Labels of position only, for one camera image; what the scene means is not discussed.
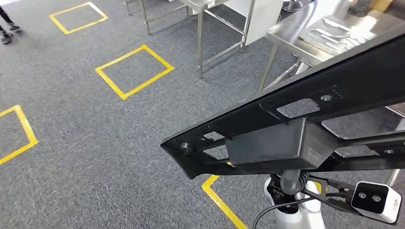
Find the yellow floor marking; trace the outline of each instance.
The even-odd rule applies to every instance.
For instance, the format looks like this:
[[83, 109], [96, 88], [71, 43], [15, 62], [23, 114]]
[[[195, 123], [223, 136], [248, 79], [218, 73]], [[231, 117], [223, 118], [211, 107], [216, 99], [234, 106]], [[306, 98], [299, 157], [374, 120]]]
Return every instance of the yellow floor marking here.
[[[72, 29], [72, 30], [69, 30], [69, 31], [68, 31], [68, 30], [56, 19], [56, 17], [55, 17], [55, 16], [57, 16], [57, 15], [59, 15], [59, 14], [66, 13], [66, 12], [69, 12], [69, 11], [71, 11], [71, 10], [74, 10], [74, 9], [77, 9], [77, 8], [80, 8], [80, 7], [83, 7], [83, 6], [90, 6], [90, 7], [93, 8], [97, 13], [99, 13], [99, 14], [102, 16], [102, 18], [101, 18], [100, 20], [91, 22], [91, 23], [86, 24], [86, 25], [84, 25], [84, 26], [81, 26], [81, 27], [79, 27], [79, 28], [75, 28], [75, 29]], [[79, 31], [79, 30], [81, 30], [81, 29], [84, 29], [84, 28], [90, 27], [90, 26], [92, 26], [92, 25], [95, 25], [95, 24], [97, 24], [97, 23], [99, 23], [99, 22], [105, 21], [108, 17], [107, 17], [107, 15], [106, 15], [105, 13], [103, 13], [97, 6], [95, 6], [92, 2], [89, 1], [89, 2], [86, 2], [86, 3], [84, 3], [84, 4], [81, 4], [81, 5], [78, 5], [78, 6], [69, 8], [69, 9], [67, 9], [67, 10], [63, 10], [63, 11], [60, 11], [60, 12], [57, 12], [57, 13], [53, 13], [53, 14], [49, 15], [49, 18], [50, 18], [50, 19], [55, 23], [55, 25], [56, 25], [60, 30], [62, 30], [65, 34], [70, 34], [70, 33], [72, 33], [72, 32], [76, 32], [76, 31]]]
[[[162, 72], [160, 72], [159, 74], [153, 76], [152, 78], [148, 79], [147, 81], [143, 82], [141, 85], [135, 87], [134, 89], [130, 90], [129, 92], [125, 93], [123, 92], [120, 88], [118, 88], [118, 86], [103, 72], [104, 68], [107, 68], [115, 63], [120, 62], [121, 60], [130, 57], [134, 54], [136, 54], [137, 52], [141, 51], [141, 50], [145, 50], [147, 51], [150, 55], [152, 55], [156, 60], [158, 60], [161, 64], [163, 64], [166, 69]], [[128, 97], [130, 97], [131, 95], [135, 94], [136, 92], [138, 92], [139, 90], [145, 88], [146, 86], [148, 86], [149, 84], [153, 83], [154, 81], [156, 81], [157, 79], [161, 78], [162, 76], [166, 75], [167, 73], [173, 71], [174, 67], [171, 66], [169, 63], [167, 63], [164, 59], [162, 59], [160, 56], [158, 56], [154, 51], [152, 51], [148, 46], [146, 45], [141, 45], [139, 48], [130, 51], [129, 53], [111, 61], [108, 62], [100, 67], [96, 68], [96, 72], [101, 76], [101, 78], [104, 79], [104, 81], [118, 94], [118, 96], [122, 99], [125, 100]]]
[[247, 229], [248, 227], [235, 215], [234, 212], [219, 198], [219, 196], [211, 189], [211, 185], [219, 178], [217, 175], [211, 175], [201, 187], [221, 211], [235, 224], [238, 229]]
[[11, 112], [15, 112], [17, 114], [17, 117], [21, 123], [22, 128], [24, 129], [25, 134], [27, 135], [28, 141], [29, 143], [26, 144], [25, 146], [17, 149], [16, 151], [8, 154], [7, 156], [3, 157], [0, 159], [0, 165], [4, 164], [5, 162], [7, 162], [8, 160], [14, 158], [15, 156], [21, 154], [22, 152], [24, 152], [25, 150], [33, 147], [34, 145], [36, 145], [38, 143], [38, 140], [36, 139], [34, 132], [31, 129], [30, 124], [28, 123], [27, 117], [25, 117], [24, 112], [21, 109], [20, 105], [15, 105], [5, 111], [0, 112], [0, 117], [11, 113]]

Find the screw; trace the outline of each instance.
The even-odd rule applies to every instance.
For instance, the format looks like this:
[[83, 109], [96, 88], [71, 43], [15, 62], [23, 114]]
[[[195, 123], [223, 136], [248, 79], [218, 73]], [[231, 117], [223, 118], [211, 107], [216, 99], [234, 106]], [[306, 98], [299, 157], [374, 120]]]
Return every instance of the screw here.
[[323, 95], [320, 99], [321, 99], [322, 101], [327, 102], [327, 101], [330, 101], [330, 100], [332, 99], [332, 96], [326, 94], [326, 95]]
[[359, 197], [364, 199], [367, 197], [367, 195], [364, 192], [359, 193]]
[[380, 201], [381, 201], [381, 197], [378, 196], [378, 195], [374, 195], [374, 196], [373, 196], [373, 200], [374, 200], [375, 202], [380, 202]]

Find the metal table leg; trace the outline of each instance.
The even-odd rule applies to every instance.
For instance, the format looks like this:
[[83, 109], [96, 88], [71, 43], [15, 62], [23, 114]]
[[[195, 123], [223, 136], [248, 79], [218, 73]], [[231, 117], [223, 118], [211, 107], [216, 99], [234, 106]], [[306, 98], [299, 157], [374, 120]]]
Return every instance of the metal table leg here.
[[197, 44], [197, 55], [198, 55], [198, 75], [203, 74], [203, 11], [199, 12], [198, 15], [198, 44]]
[[244, 35], [242, 36], [243, 43], [240, 46], [241, 51], [243, 51], [245, 46], [246, 46], [247, 33], [249, 32], [250, 21], [252, 20], [253, 8], [255, 7], [255, 2], [256, 2], [256, 0], [252, 0], [252, 2], [250, 3], [249, 14], [247, 15], [247, 18], [246, 18], [246, 21], [245, 21], [245, 29], [243, 31]]
[[267, 63], [265, 72], [263, 73], [262, 78], [260, 79], [260, 88], [259, 88], [260, 92], [263, 90], [263, 87], [265, 85], [268, 73], [270, 72], [271, 66], [273, 65], [273, 61], [274, 61], [274, 59], [276, 57], [277, 50], [278, 50], [278, 45], [274, 45], [273, 49], [271, 50], [270, 57], [268, 59], [268, 63]]
[[269, 84], [265, 89], [272, 87], [282, 81], [286, 76], [288, 76], [291, 72], [294, 71], [294, 69], [297, 69], [299, 67], [299, 64], [301, 63], [301, 60], [298, 60], [295, 64], [293, 64], [291, 67], [289, 67], [285, 72], [283, 72], [279, 77], [277, 77], [271, 84]]
[[390, 177], [388, 178], [388, 180], [387, 180], [387, 185], [388, 186], [393, 186], [394, 184], [395, 184], [395, 180], [396, 180], [396, 178], [397, 178], [397, 176], [398, 176], [398, 174], [399, 174], [399, 171], [401, 171], [400, 169], [394, 169], [392, 172], [391, 172], [391, 175], [390, 175]]
[[143, 0], [139, 0], [139, 3], [140, 3], [140, 7], [142, 9], [144, 23], [146, 25], [146, 30], [148, 31], [148, 34], [150, 34], [149, 22], [148, 22], [148, 18], [146, 16], [146, 10], [145, 10], [145, 5], [143, 3]]
[[129, 3], [127, 2], [127, 0], [124, 0], [124, 4], [125, 4], [126, 7], [127, 7], [127, 14], [128, 14], [128, 15], [131, 15], [131, 11], [129, 10]]
[[192, 16], [192, 9], [187, 6], [187, 16]]

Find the black metal bracket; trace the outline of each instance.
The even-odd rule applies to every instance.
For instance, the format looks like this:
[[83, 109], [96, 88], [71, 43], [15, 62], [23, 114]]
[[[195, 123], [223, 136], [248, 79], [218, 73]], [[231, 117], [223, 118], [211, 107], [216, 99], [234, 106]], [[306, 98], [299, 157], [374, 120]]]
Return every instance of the black metal bracket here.
[[[266, 166], [266, 161], [255, 161], [261, 166], [256, 170], [246, 170], [239, 165], [231, 166], [226, 163], [232, 161], [232, 158], [219, 160], [204, 151], [225, 145], [226, 141], [232, 141], [241, 135], [279, 124], [288, 125], [300, 118], [305, 118], [308, 124], [324, 128], [321, 121], [404, 102], [404, 66], [405, 35], [402, 34], [343, 61], [319, 67], [312, 74], [300, 74], [280, 82], [247, 101], [165, 139], [161, 147], [176, 160], [189, 178], [206, 173], [279, 173], [279, 169]], [[307, 98], [318, 105], [318, 111], [293, 118], [277, 111], [280, 107]], [[213, 140], [204, 137], [210, 132], [219, 133], [224, 138]], [[379, 155], [343, 157], [334, 152], [321, 165], [303, 169], [304, 172], [405, 168], [405, 154], [401, 154], [405, 152], [405, 131], [356, 139], [333, 137], [338, 142], [337, 147], [365, 145]]]

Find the steel table frame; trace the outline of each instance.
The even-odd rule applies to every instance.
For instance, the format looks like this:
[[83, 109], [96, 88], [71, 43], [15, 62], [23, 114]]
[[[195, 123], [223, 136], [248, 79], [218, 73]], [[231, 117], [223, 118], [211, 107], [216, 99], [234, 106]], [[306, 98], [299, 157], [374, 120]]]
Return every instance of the steel table frame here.
[[[156, 16], [152, 19], [148, 19], [147, 14], [146, 14], [146, 10], [145, 10], [145, 4], [144, 4], [144, 0], [124, 0], [125, 5], [127, 6], [127, 11], [128, 11], [128, 15], [131, 15], [131, 12], [129, 10], [129, 4], [139, 1], [141, 9], [142, 9], [142, 13], [144, 16], [144, 22], [146, 25], [146, 29], [148, 31], [148, 34], [150, 34], [150, 27], [149, 27], [149, 23], [160, 19], [162, 17], [165, 17], [173, 12], [176, 12], [178, 10], [181, 10], [183, 8], [187, 8], [187, 15], [191, 16], [192, 15], [192, 10], [194, 10], [195, 12], [197, 12], [197, 67], [198, 67], [198, 75], [202, 76], [203, 74], [203, 66], [211, 63], [212, 61], [216, 60], [217, 58], [223, 56], [224, 54], [230, 52], [231, 50], [233, 50], [234, 48], [240, 46], [241, 50], [243, 51], [243, 49], [246, 46], [246, 37], [247, 37], [247, 33], [249, 32], [249, 25], [250, 25], [250, 21], [252, 19], [252, 15], [253, 15], [253, 6], [256, 2], [256, 0], [252, 0], [251, 5], [250, 5], [250, 10], [249, 10], [249, 14], [245, 20], [245, 28], [244, 30], [241, 30], [239, 28], [237, 28], [236, 26], [234, 26], [232, 23], [228, 22], [227, 20], [221, 18], [218, 15], [215, 15], [214, 13], [212, 13], [211, 11], [208, 10], [208, 6], [212, 3], [215, 3], [216, 5], [220, 5], [223, 4], [229, 0], [180, 0], [184, 5], [179, 6], [174, 8], [173, 10], [163, 14], [163, 15], [159, 15]], [[231, 47], [223, 50], [222, 52], [216, 54], [215, 56], [209, 58], [208, 60], [203, 61], [203, 14], [207, 13], [208, 15], [214, 17], [215, 19], [219, 20], [220, 22], [222, 22], [223, 24], [225, 24], [226, 26], [230, 27], [231, 29], [235, 30], [236, 32], [238, 32], [239, 34], [242, 35], [242, 39], [240, 42], [232, 45]]]

